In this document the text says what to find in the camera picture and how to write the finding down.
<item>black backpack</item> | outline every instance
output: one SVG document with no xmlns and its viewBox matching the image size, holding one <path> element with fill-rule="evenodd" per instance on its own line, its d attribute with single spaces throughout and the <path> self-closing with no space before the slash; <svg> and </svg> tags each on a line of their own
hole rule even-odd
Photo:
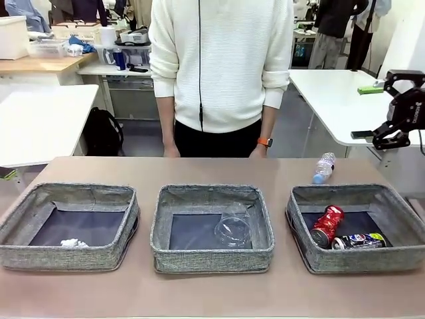
<svg viewBox="0 0 425 319">
<path fill-rule="evenodd" d="M 88 115 L 83 135 L 87 156 L 118 156 L 124 135 L 117 120 L 106 110 L 93 108 Z"/>
</svg>

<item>orange watch strap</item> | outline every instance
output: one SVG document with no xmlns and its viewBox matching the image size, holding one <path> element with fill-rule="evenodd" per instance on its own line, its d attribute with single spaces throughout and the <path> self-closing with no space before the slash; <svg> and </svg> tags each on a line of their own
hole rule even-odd
<svg viewBox="0 0 425 319">
<path fill-rule="evenodd" d="M 258 144 L 261 144 L 261 145 L 264 145 L 264 146 L 266 146 L 267 148 L 268 148 L 268 138 L 259 138 L 258 139 L 258 141 L 257 141 L 257 143 Z"/>
</svg>

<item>red soda can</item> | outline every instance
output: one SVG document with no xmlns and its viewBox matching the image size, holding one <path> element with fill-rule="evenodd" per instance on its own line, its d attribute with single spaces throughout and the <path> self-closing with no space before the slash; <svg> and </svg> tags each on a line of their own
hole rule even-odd
<svg viewBox="0 0 425 319">
<path fill-rule="evenodd" d="M 344 219 L 344 212 L 338 206 L 326 207 L 325 214 L 320 217 L 310 231 L 317 246 L 327 248 L 335 238 L 338 224 Z"/>
</svg>

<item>smartwatch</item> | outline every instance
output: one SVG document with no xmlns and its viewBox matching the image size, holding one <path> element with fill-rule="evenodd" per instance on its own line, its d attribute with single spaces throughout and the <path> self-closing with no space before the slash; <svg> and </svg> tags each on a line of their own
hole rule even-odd
<svg viewBox="0 0 425 319">
<path fill-rule="evenodd" d="M 259 138 L 257 143 L 264 145 L 267 148 L 271 148 L 272 145 L 273 145 L 273 139 L 272 138 Z"/>
</svg>

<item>hand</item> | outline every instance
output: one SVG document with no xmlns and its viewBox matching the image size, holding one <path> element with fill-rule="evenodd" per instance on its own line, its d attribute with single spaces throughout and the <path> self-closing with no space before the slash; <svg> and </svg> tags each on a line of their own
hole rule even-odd
<svg viewBox="0 0 425 319">
<path fill-rule="evenodd" d="M 179 158 L 180 152 L 175 144 L 170 146 L 164 146 L 164 157 L 165 158 Z"/>
<path fill-rule="evenodd" d="M 254 151 L 252 151 L 250 158 L 267 158 L 267 147 L 262 144 L 258 144 Z"/>
</svg>

